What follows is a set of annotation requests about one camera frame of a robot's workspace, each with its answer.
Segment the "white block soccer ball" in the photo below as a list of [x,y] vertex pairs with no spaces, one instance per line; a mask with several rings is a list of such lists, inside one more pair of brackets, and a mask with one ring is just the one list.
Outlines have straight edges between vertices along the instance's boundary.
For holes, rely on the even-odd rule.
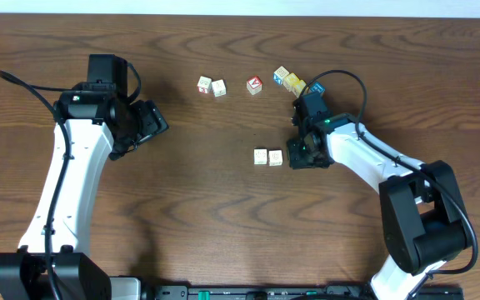
[[268,152],[268,164],[270,167],[281,166],[283,164],[283,152],[281,150],[270,150]]

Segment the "white block green Z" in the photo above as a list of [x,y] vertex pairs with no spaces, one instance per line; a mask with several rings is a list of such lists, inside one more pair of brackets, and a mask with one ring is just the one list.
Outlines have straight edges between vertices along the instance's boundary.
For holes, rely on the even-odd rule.
[[268,163],[268,150],[265,148],[255,148],[253,150],[253,163],[255,165],[266,165]]

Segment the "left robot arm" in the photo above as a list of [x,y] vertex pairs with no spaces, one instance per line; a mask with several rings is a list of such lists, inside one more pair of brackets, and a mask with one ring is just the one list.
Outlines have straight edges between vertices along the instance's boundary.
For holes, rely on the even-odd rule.
[[151,299],[142,279],[108,276],[92,259],[90,227],[107,160],[168,130],[155,103],[112,84],[81,83],[53,105],[52,161],[16,252],[0,252],[4,299]]

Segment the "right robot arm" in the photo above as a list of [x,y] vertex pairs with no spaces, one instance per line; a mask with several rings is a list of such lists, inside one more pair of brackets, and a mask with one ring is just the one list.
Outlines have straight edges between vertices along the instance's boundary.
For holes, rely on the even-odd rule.
[[389,255],[362,298],[416,298],[429,278],[444,274],[443,265],[466,249],[472,251],[470,262],[458,271],[475,265],[477,235],[447,163],[402,155],[349,114],[297,112],[292,123],[299,136],[287,142],[291,168],[342,164],[379,196]]

